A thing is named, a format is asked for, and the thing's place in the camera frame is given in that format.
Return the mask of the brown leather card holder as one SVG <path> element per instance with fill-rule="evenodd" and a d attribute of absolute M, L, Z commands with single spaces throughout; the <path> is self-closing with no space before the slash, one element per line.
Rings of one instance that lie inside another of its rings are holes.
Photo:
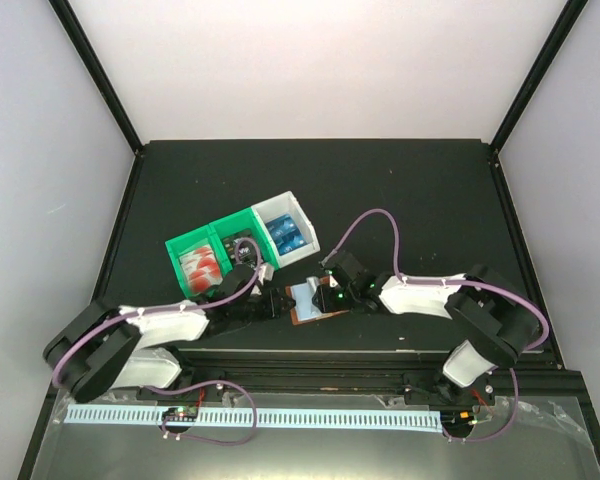
<path fill-rule="evenodd" d="M 313 303 L 313 297 L 320 285 L 336 287 L 337 282 L 331 276 L 308 277 L 304 283 L 285 288 L 286 295 L 295 302 L 295 306 L 290 311 L 291 322 L 294 326 L 306 325 L 347 313 L 347 310 L 325 313 Z"/>

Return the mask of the white bin with blue cards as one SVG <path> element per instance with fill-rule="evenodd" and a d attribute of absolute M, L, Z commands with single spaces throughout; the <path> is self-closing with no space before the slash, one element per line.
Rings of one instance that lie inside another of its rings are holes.
<path fill-rule="evenodd" d="M 256 203 L 251 209 L 272 252 L 271 262 L 278 269 L 320 251 L 315 229 L 291 191 Z"/>

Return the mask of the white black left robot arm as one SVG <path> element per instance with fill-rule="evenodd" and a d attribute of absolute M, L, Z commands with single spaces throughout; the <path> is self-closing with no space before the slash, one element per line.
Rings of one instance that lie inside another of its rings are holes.
<path fill-rule="evenodd" d="M 173 399 L 187 397 L 195 384 L 191 370 L 172 364 L 151 376 L 144 367 L 134 367 L 132 358 L 143 350 L 215 337 L 289 313 L 295 300 L 282 288 L 264 286 L 259 273 L 239 265 L 220 284 L 169 305 L 92 301 L 43 350 L 53 385 L 79 403 L 111 389 L 145 385 L 161 388 Z"/>

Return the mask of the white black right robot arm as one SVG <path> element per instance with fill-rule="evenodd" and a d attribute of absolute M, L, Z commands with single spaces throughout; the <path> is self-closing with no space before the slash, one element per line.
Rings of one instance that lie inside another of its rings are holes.
<path fill-rule="evenodd" d="M 447 277 L 376 275 L 341 251 L 323 266 L 330 280 L 311 288 L 312 304 L 323 314 L 421 314 L 456 325 L 462 340 L 434 379 L 437 396 L 447 403 L 459 402 L 480 376 L 514 367 L 522 353 L 548 335 L 548 322 L 539 309 L 483 265 Z"/>

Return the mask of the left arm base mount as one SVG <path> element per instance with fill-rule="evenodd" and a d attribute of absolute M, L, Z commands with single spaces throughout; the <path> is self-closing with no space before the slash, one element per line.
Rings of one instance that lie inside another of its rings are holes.
<path fill-rule="evenodd" d="M 161 395 L 147 388 L 136 390 L 136 399 L 144 401 L 182 401 L 192 403 L 199 400 L 215 401 L 220 398 L 225 387 L 217 383 L 218 380 L 226 380 L 227 374 L 224 370 L 215 367 L 186 368 L 181 374 L 166 387 L 167 391 L 182 390 L 191 385 L 213 380 L 213 383 L 201 389 L 190 390 L 178 395 Z"/>

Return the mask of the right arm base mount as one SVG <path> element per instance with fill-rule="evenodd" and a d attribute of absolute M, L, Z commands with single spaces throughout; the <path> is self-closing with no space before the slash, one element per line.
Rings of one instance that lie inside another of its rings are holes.
<path fill-rule="evenodd" d="M 460 387 L 437 370 L 407 370 L 402 374 L 402 392 L 407 404 L 433 408 L 493 406 L 494 387 L 487 375 L 479 377 L 469 387 Z"/>

